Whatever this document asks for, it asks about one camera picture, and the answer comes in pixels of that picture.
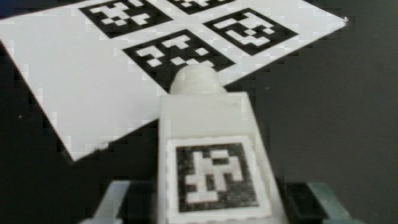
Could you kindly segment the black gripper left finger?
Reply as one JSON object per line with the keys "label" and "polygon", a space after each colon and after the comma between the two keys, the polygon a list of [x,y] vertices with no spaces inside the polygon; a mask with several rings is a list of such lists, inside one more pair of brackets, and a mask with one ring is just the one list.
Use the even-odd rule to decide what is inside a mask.
{"label": "black gripper left finger", "polygon": [[154,183],[110,182],[97,209],[78,224],[153,224]]}

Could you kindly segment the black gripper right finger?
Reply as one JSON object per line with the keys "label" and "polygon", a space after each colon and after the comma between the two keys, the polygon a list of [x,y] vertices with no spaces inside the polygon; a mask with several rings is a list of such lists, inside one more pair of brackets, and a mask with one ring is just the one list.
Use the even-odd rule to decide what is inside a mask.
{"label": "black gripper right finger", "polygon": [[321,182],[280,182],[289,224],[366,224],[344,209],[330,186]]}

